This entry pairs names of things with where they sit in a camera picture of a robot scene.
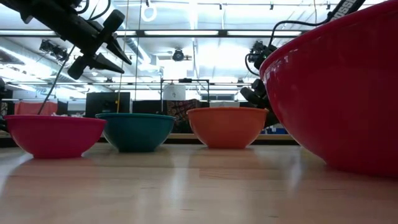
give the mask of large red bowl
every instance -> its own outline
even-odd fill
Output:
[[[260,69],[272,108],[341,170],[398,177],[398,1],[307,32]]]
[[[35,158],[80,157],[101,137],[105,120],[62,116],[5,116],[10,135]]]
[[[188,110],[192,131],[213,149],[244,149],[266,122],[268,111],[256,108],[198,108]]]

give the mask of wooden table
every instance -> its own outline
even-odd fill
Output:
[[[398,181],[327,168],[298,146],[31,158],[0,150],[1,224],[398,223]]]

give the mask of ceiling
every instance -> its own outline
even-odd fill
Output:
[[[98,5],[96,12],[102,11],[106,7],[106,0],[91,0],[89,9],[83,17],[89,17],[95,5]],[[251,29],[251,30],[270,30],[274,24],[283,20],[296,20],[305,22],[320,22],[326,18],[329,11],[333,10],[339,0],[278,0],[274,1],[271,10],[271,1],[260,0],[172,0],[172,1],[154,1],[150,3],[151,7],[155,7],[157,14],[152,21],[146,22],[140,16],[142,13],[146,17],[151,17],[153,10],[146,9],[145,1],[142,3],[135,0],[113,0],[111,9],[119,9],[126,15],[126,20],[120,29],[131,30],[170,30],[170,29]],[[369,7],[373,4],[383,2],[383,0],[367,0],[362,7]],[[107,14],[99,18],[102,23]],[[0,29],[48,29],[39,21],[33,19],[29,24],[24,24],[19,13],[0,5]],[[282,30],[309,30],[312,27],[288,24],[280,26]],[[56,69],[56,61],[49,55],[42,55],[39,50],[40,43],[43,38],[40,37],[0,37],[5,38],[20,46],[22,50],[29,51],[25,54],[29,58],[39,58],[36,63],[47,65],[51,62]],[[70,50],[72,44],[62,41],[58,38],[49,39],[54,44]],[[243,78],[245,82],[252,82],[256,77],[251,75],[244,64],[244,56],[249,53],[255,41],[261,40],[268,43],[268,38],[190,38],[190,37],[157,37],[157,38],[135,38],[134,41],[140,46],[142,51],[149,56],[150,61],[141,63],[138,61],[135,53],[124,44],[122,39],[118,39],[119,44],[124,48],[125,53],[130,56],[133,64],[123,65],[125,74],[123,82],[159,82],[161,74],[165,78],[206,78],[211,82],[236,82],[238,78]],[[273,44],[277,47],[290,41],[289,38],[276,38]],[[185,55],[194,56],[197,76],[193,76],[194,63],[193,60],[183,62],[173,62],[171,56],[175,49],[182,49]],[[116,64],[121,66],[121,61],[112,56],[102,47],[101,52]],[[78,55],[79,50],[75,49],[73,55]],[[106,78],[112,78],[114,81],[120,81],[120,74],[109,71],[92,71],[85,70],[82,82],[103,82]],[[52,77],[40,78],[38,80],[51,80]],[[72,82],[64,76],[65,82]],[[48,88],[49,86],[31,86],[36,89]],[[118,86],[111,88],[98,88],[96,91],[113,91]],[[139,86],[138,89],[148,89],[150,86]]]

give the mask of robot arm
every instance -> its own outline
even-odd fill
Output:
[[[32,18],[56,32],[62,40],[78,47],[83,56],[78,57],[68,70],[68,74],[79,79],[86,67],[124,73],[113,62],[96,51],[107,43],[107,49],[115,56],[131,65],[131,61],[120,48],[114,33],[123,23],[124,15],[114,10],[103,25],[80,17],[76,7],[82,0],[0,0],[0,3],[21,14],[28,24]]]

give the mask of pink bowl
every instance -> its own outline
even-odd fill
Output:
[[[10,115],[10,135],[35,158],[80,157],[101,137],[105,120],[62,116]]]
[[[305,33],[262,64],[288,132],[341,170],[398,177],[398,1]]]

